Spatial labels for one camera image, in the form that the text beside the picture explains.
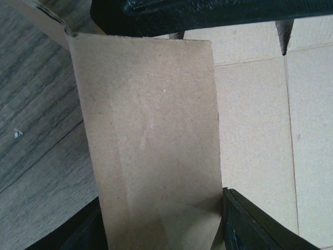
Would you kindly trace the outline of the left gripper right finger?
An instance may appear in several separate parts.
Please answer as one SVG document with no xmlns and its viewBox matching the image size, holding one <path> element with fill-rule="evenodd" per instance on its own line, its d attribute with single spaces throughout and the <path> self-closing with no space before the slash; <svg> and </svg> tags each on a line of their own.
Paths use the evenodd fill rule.
<svg viewBox="0 0 333 250">
<path fill-rule="evenodd" d="M 226 249 L 318 249 L 235 189 L 223 189 Z"/>
</svg>

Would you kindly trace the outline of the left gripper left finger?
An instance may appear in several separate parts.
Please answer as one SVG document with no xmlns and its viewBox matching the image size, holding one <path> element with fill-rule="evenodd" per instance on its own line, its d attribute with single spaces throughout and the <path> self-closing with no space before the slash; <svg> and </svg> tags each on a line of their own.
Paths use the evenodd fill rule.
<svg viewBox="0 0 333 250">
<path fill-rule="evenodd" d="M 108 249 L 98 197 L 27 249 Z"/>
</svg>

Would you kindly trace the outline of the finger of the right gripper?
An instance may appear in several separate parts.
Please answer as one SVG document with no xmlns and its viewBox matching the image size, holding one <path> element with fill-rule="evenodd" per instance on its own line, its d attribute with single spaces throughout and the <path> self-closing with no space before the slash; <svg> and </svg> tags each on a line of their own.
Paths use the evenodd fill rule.
<svg viewBox="0 0 333 250">
<path fill-rule="evenodd" d="M 154 37 L 194 29 L 332 14 L 332 1 L 92 1 L 107 35 Z"/>
</svg>

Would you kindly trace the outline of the cardboard box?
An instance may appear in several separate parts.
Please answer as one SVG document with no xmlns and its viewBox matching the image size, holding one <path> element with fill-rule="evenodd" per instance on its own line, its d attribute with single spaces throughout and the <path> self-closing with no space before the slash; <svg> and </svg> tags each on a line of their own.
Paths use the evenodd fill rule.
<svg viewBox="0 0 333 250">
<path fill-rule="evenodd" d="M 332 249 L 332 14 L 107 35 L 92 1 L 13 1 L 70 51 L 108 249 L 226 249 L 235 189 Z"/>
</svg>

